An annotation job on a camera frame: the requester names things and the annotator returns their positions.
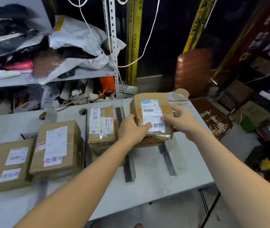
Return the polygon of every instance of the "shelf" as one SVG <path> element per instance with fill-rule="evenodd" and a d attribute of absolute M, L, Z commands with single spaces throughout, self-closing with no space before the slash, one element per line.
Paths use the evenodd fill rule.
<path fill-rule="evenodd" d="M 51 82 L 77 80 L 77 79 L 83 79 L 83 78 L 94 78 L 94 77 L 103 77 L 103 76 L 114 76 L 114 69 L 109 66 L 105 66 L 100 70 L 76 68 L 75 76 L 67 77 L 64 79 L 54 78 L 53 80 L 51 80 Z M 17 77 L 0 79 L 0 87 L 20 86 L 20 85 L 29 85 L 29 84 L 38 84 L 37 80 L 33 79 L 29 73 L 23 73 Z"/>

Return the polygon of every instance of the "white floor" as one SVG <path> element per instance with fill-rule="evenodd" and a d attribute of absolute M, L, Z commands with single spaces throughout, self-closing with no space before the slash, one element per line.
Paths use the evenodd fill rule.
<path fill-rule="evenodd" d="M 253 147 L 258 146 L 257 136 L 247 134 L 237 124 L 221 140 L 236 157 L 244 161 Z M 216 195 L 216 185 L 204 189 L 207 205 L 210 209 Z M 100 219 L 101 228 L 133 228 L 137 223 L 145 228 L 199 228 L 205 218 L 205 210 L 200 193 L 191 190 L 125 211 L 108 215 Z M 238 228 L 240 227 L 233 214 L 228 209 L 224 199 L 220 197 L 205 228 Z"/>

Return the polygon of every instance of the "green object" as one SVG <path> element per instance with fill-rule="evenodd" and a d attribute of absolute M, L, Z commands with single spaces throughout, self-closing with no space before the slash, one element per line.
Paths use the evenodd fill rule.
<path fill-rule="evenodd" d="M 257 126 L 255 126 L 255 124 L 247 116 L 242 119 L 242 121 L 240 122 L 240 126 L 247 133 L 252 133 L 257 128 Z"/>

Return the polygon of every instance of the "pink object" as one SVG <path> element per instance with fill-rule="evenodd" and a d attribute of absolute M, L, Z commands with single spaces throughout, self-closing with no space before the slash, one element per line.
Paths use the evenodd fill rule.
<path fill-rule="evenodd" d="M 15 63 L 14 65 L 10 65 L 8 66 L 7 63 L 4 66 L 4 69 L 6 70 L 29 70 L 29 69 L 33 69 L 34 68 L 34 64 L 33 61 L 29 60 L 29 61 L 24 61 L 24 62 L 18 62 Z"/>

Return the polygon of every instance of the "brown leather chair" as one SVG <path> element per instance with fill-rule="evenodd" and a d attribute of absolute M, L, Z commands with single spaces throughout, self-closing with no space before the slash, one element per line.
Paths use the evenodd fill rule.
<path fill-rule="evenodd" d="M 206 96 L 209 92 L 212 54 L 208 49 L 193 49 L 178 56 L 174 88 L 183 88 L 190 93 L 190 99 Z M 232 128 L 227 115 L 207 99 L 192 100 L 191 103 L 219 140 Z"/>

